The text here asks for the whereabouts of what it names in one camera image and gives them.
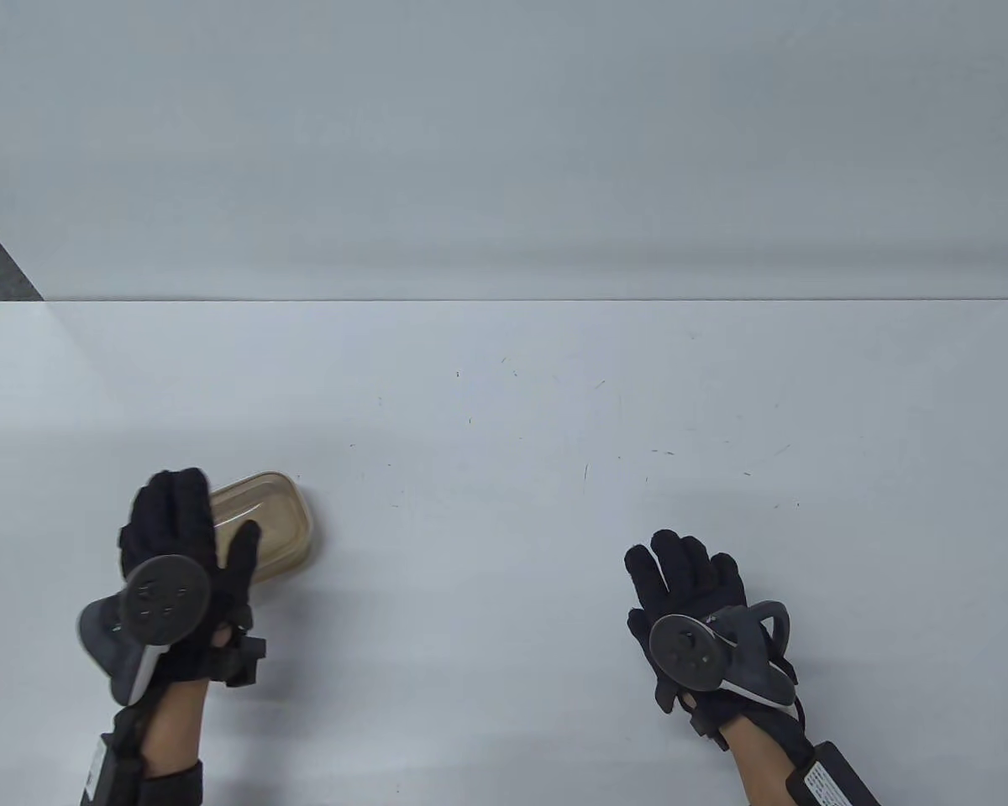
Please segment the person's left hand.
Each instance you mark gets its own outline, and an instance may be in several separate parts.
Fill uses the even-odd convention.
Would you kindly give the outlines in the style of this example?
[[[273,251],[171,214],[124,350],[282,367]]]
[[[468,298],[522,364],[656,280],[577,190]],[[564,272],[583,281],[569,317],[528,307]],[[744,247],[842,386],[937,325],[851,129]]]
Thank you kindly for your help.
[[[211,596],[196,629],[163,653],[151,682],[158,686],[212,680],[230,688],[251,686],[265,656],[265,641],[252,628],[249,589],[257,571],[261,529],[246,521],[218,561],[211,491],[199,468],[161,471],[139,489],[130,521],[118,537],[124,577],[155,557],[188,557],[208,576]]]

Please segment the person's right hand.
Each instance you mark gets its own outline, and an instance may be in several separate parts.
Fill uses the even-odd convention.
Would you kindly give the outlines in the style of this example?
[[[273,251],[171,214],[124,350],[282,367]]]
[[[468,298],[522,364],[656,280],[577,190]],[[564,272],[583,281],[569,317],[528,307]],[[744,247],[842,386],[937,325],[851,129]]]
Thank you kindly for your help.
[[[650,655],[650,631],[661,615],[682,614],[703,620],[723,607],[747,603],[734,557],[726,553],[711,556],[692,535],[663,529],[651,537],[649,546],[628,548],[624,567],[639,602],[627,615],[627,628],[654,669],[654,699],[659,709],[670,714],[680,705],[690,715],[696,733],[715,741],[722,749],[727,749],[724,730],[743,717],[768,733],[788,755],[796,747],[807,753],[810,742],[805,736],[800,702],[788,709],[771,709],[738,693],[701,693],[684,688],[665,675]]]

